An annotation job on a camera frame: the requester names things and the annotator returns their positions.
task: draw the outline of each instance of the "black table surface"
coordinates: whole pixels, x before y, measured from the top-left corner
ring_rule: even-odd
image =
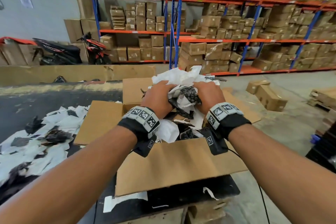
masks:
[[[24,129],[24,126],[38,115],[40,118],[47,113],[58,110],[61,106],[88,106],[92,100],[122,101],[120,81],[94,85],[88,83],[41,84],[34,86],[15,86],[0,88],[0,143]],[[72,145],[71,155],[80,150]],[[197,202],[212,200],[203,187],[209,188],[217,198],[225,198],[240,193],[230,175],[209,178],[200,181],[178,184],[168,188],[148,191],[148,201],[131,199],[117,204],[109,213],[103,213],[104,199],[114,196],[116,176],[92,206],[80,224],[120,223],[134,220],[154,213],[167,212]]]

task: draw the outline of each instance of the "forearm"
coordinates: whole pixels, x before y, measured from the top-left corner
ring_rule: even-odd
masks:
[[[77,223],[137,142],[116,126],[67,158],[0,207],[3,223]]]
[[[292,223],[335,222],[335,174],[250,124],[235,128],[229,141],[258,184]]]

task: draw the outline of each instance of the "wooden pallet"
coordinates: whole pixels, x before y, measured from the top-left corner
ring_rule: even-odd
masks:
[[[320,109],[323,109],[327,112],[330,111],[331,107],[328,107],[326,105],[324,105],[321,101],[318,101],[318,100],[315,100],[313,98],[309,99],[307,104],[311,105],[311,106],[316,106],[316,107],[319,107]]]

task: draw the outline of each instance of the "paper notice on wall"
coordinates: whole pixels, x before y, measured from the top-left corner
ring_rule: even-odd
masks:
[[[25,8],[34,8],[31,0],[20,0]]]

